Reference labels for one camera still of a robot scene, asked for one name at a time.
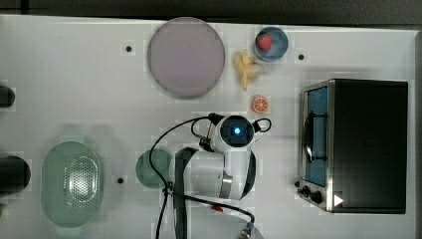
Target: green bowl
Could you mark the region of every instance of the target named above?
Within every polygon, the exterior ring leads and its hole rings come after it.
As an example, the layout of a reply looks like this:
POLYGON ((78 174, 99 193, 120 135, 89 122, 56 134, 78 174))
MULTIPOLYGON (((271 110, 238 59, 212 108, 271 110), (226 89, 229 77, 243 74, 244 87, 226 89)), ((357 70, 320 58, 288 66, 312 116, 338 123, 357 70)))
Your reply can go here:
MULTIPOLYGON (((155 149, 152 152, 152 163, 155 168, 168 180, 168 167, 171 155, 163 149, 155 149)), ((149 150, 143 153, 136 163, 136 176, 139 181, 149 188, 164 187, 164 183, 149 164, 149 150)))

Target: orange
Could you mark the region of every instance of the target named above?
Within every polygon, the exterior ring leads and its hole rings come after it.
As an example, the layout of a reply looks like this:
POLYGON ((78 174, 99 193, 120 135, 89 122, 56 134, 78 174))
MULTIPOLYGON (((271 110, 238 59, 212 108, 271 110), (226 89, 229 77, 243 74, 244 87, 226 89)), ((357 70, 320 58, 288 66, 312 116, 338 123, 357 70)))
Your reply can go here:
POLYGON ((255 113, 262 114, 268 109, 268 102, 264 97, 255 97, 252 101, 252 110, 255 113))

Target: wire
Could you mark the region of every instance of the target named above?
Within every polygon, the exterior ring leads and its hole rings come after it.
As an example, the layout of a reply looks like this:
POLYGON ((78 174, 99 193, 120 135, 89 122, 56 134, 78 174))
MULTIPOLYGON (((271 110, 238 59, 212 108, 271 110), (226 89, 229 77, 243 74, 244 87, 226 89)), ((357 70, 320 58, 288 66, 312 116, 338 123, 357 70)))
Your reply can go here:
POLYGON ((257 119, 257 120, 255 120, 255 122, 256 123, 258 123, 259 121, 267 121, 270 125, 265 129, 265 130, 260 130, 260 132, 267 132, 267 131, 269 131, 270 130, 270 128, 271 128, 271 126, 273 125, 272 123, 271 123, 271 120, 270 119, 268 119, 268 118, 261 118, 261 119, 257 119))
POLYGON ((158 218, 158 224, 157 224, 157 229, 155 231, 155 239, 159 238, 159 229, 161 227, 161 221, 162 221, 162 216, 164 214, 164 210, 165 210, 165 206, 167 204, 167 199, 168 199, 168 183, 165 180, 164 176, 155 168, 154 164, 152 163, 152 152, 154 151, 155 147, 158 145, 158 143, 171 131, 175 130, 176 128, 187 124, 189 122, 192 121, 200 121, 200 120, 205 120, 208 119, 208 117, 201 117, 201 118, 195 118, 195 119, 190 119, 184 122, 181 122, 180 124, 177 124, 176 126, 172 127, 171 129, 169 129, 168 131, 166 131, 161 137, 158 138, 158 140, 155 142, 155 144, 152 146, 152 148, 149 150, 149 164, 151 165, 152 170, 154 170, 154 172, 159 176, 159 178, 161 179, 161 181, 164 183, 164 189, 162 190, 164 192, 164 201, 162 203, 162 207, 161 207, 161 212, 159 214, 159 218, 158 218))
POLYGON ((201 203, 206 203, 212 206, 219 206, 219 207, 225 207, 225 208, 229 208, 238 212, 241 212, 247 216, 249 216, 251 218, 251 223, 255 223, 255 217, 252 213, 245 211, 239 207, 235 207, 235 206, 231 206, 231 205, 227 205, 227 204, 223 204, 223 203, 218 203, 218 202, 212 202, 212 201, 208 201, 208 200, 204 200, 204 199, 200 199, 197 197, 193 197, 193 196, 188 196, 188 195, 180 195, 180 194, 176 194, 173 192, 173 195, 179 196, 179 197, 183 197, 185 199, 189 199, 191 201, 197 201, 197 202, 201 202, 201 203))
POLYGON ((193 123, 192 123, 192 125, 190 126, 190 131, 192 132, 192 134, 193 135, 195 135, 196 137, 199 137, 199 138, 204 138, 204 136, 202 136, 202 135, 200 135, 200 134, 198 134, 198 133, 196 133, 194 130, 193 130, 193 128, 195 127, 195 124, 197 123, 197 122, 199 122, 200 120, 205 120, 205 119, 197 119, 197 120, 195 120, 193 123))

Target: blue bowl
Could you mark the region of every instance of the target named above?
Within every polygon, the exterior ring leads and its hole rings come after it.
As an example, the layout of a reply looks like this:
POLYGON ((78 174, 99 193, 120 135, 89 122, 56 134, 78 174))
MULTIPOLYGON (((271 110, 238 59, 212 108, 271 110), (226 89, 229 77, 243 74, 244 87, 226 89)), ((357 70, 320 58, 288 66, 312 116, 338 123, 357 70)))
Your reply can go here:
POLYGON ((289 48, 288 36, 280 28, 268 27, 261 30, 257 38, 255 38, 255 52, 258 55, 258 58, 264 62, 274 62, 277 59, 280 59, 285 55, 289 48), (273 38, 273 45, 271 49, 267 52, 262 51, 257 46, 257 38, 262 34, 270 34, 273 38))

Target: white tabletop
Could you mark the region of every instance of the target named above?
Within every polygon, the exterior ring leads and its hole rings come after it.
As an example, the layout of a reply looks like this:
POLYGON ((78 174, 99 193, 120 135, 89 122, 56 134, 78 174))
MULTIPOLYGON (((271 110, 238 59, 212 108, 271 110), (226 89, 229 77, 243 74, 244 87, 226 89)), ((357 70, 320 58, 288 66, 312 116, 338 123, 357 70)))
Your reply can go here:
MULTIPOLYGON (((47 152, 69 134, 83 135, 105 162, 105 198, 81 238, 152 238, 162 194, 137 180, 138 157, 182 120, 211 112, 259 118, 250 109, 254 95, 270 101, 264 117, 271 118, 273 128, 255 144, 259 163, 253 191, 231 203, 255 214, 264 238, 415 237, 415 32, 278 26, 289 37, 287 54, 264 64, 266 74, 244 92, 233 56, 252 51, 265 26, 211 24, 226 49, 223 75, 205 96, 183 101, 166 94, 146 64, 148 41, 162 23, 0 16, 0 84, 16 92, 16 104, 0 111, 0 151, 21 156, 32 170, 23 192, 0 198, 7 205, 0 217, 2 239, 56 238, 55 225, 41 208, 41 168, 47 152), (127 44, 131 53, 124 50, 127 44), (409 83, 406 214, 328 214, 296 195, 300 91, 331 78, 409 83), (119 177, 124 184, 116 183, 119 177)), ((199 130, 204 132, 205 124, 199 130)), ((195 143, 184 127, 162 146, 175 153, 195 143)), ((167 211, 161 238, 174 238, 167 211)))

